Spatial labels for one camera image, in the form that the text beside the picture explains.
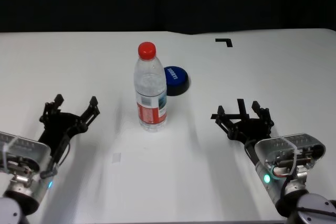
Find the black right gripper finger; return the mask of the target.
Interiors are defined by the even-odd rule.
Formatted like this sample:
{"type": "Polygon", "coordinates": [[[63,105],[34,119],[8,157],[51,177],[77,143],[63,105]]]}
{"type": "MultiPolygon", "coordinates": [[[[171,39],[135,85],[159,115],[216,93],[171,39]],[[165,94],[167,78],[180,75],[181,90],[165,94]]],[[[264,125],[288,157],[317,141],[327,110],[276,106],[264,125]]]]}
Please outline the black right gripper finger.
{"type": "Polygon", "coordinates": [[[224,108],[220,105],[215,116],[215,123],[227,134],[229,139],[234,139],[236,114],[226,114],[224,108]]]}
{"type": "Polygon", "coordinates": [[[267,127],[267,132],[271,132],[274,122],[271,119],[269,109],[262,108],[258,101],[253,101],[251,108],[257,114],[262,123],[267,127]]]}

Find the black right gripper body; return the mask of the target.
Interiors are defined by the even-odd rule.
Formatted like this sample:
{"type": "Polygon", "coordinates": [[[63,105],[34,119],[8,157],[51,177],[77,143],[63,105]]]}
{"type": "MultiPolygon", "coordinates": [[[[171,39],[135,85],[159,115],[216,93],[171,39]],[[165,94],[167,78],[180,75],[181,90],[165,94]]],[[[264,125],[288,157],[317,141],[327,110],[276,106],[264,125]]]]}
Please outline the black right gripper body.
{"type": "Polygon", "coordinates": [[[245,144],[249,140],[260,141],[270,137],[270,123],[261,119],[236,122],[229,128],[229,139],[245,144]]]}

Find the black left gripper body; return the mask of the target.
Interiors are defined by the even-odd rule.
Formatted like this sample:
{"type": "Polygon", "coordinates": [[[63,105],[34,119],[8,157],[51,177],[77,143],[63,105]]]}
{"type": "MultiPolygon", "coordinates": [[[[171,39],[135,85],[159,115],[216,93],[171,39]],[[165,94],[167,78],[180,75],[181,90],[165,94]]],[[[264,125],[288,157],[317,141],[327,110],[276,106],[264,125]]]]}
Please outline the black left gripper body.
{"type": "Polygon", "coordinates": [[[44,131],[38,142],[50,147],[50,155],[54,160],[60,160],[67,146],[63,141],[64,134],[75,125],[77,119],[78,116],[71,113],[56,113],[40,117],[39,121],[44,124],[44,131]]]}

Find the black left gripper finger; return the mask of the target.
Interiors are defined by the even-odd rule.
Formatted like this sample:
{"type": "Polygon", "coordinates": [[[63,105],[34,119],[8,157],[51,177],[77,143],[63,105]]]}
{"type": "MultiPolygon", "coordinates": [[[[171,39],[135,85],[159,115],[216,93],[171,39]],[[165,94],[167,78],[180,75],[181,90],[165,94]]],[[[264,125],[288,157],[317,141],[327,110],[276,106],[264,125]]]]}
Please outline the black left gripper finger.
{"type": "Polygon", "coordinates": [[[39,121],[41,123],[47,123],[51,116],[59,114],[59,107],[62,105],[63,101],[63,96],[61,94],[57,94],[52,102],[46,102],[39,121]]]}
{"type": "Polygon", "coordinates": [[[89,106],[79,117],[77,121],[77,129],[79,132],[86,132],[89,128],[89,125],[96,119],[100,114],[98,109],[98,100],[96,96],[92,96],[89,102],[89,106]]]}

